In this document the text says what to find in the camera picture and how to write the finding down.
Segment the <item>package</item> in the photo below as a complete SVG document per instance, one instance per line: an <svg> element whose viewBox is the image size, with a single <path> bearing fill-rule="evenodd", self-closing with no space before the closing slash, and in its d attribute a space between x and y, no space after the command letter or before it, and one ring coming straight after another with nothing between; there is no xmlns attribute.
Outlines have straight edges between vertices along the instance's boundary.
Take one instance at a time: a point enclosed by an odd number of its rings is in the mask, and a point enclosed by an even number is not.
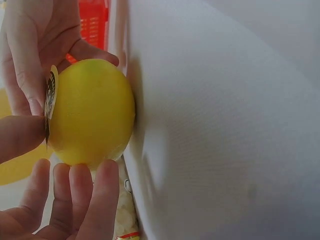
<svg viewBox="0 0 320 240"><path fill-rule="evenodd" d="M124 158L117 161L119 167L120 194L115 216L116 240L139 240L138 219Z"/></svg>
<svg viewBox="0 0 320 240"><path fill-rule="evenodd" d="M4 9L7 5L7 0L0 0L0 9Z"/></svg>

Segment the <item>red plastic crate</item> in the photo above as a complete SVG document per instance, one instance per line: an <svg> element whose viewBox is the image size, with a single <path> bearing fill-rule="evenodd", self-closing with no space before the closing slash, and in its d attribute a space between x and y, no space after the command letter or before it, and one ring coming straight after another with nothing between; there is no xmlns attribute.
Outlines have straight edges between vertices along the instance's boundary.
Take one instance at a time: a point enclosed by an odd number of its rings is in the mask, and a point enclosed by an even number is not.
<svg viewBox="0 0 320 240"><path fill-rule="evenodd" d="M82 38L97 48L107 48L108 38L105 33L109 20L109 8L105 0L79 0L79 12ZM76 62L69 54L66 58L71 63Z"/></svg>

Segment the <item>white surface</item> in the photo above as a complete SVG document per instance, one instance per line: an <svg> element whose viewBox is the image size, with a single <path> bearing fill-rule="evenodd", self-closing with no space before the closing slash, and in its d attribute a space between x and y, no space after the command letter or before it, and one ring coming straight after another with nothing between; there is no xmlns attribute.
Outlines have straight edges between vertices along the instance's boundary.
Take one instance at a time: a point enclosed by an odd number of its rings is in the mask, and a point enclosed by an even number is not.
<svg viewBox="0 0 320 240"><path fill-rule="evenodd" d="M137 100L125 159L145 237L319 238L319 1L112 10L110 49Z"/></svg>
<svg viewBox="0 0 320 240"><path fill-rule="evenodd" d="M4 20L4 16L5 16L5 10L0 8L0 28L2 26L2 22ZM1 72L0 72L0 89L2 89L4 87L4 83L1 77Z"/></svg>

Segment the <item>sticker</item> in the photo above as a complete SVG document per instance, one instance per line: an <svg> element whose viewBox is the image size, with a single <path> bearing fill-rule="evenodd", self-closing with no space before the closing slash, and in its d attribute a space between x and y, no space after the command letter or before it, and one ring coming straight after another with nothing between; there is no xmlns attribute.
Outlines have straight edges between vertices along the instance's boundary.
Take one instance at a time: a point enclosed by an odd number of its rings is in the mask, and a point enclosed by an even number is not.
<svg viewBox="0 0 320 240"><path fill-rule="evenodd" d="M139 232L129 233L124 236L117 236L115 240L139 240Z"/></svg>
<svg viewBox="0 0 320 240"><path fill-rule="evenodd" d="M45 130L45 143L48 148L48 141L50 136L50 120L52 118L57 93L58 93L59 75L56 66L52 65L50 70L50 77L46 83L46 99L44 104L44 130Z"/></svg>

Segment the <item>yellow fruit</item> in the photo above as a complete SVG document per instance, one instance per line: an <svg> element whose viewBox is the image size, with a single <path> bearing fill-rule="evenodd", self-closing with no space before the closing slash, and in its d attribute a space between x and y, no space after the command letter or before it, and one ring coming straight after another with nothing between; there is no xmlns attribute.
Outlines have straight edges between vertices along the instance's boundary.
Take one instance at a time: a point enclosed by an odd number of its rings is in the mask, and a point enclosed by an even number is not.
<svg viewBox="0 0 320 240"><path fill-rule="evenodd" d="M68 165L95 169L125 150L135 120L128 80L111 63L87 59L59 75L49 146Z"/></svg>

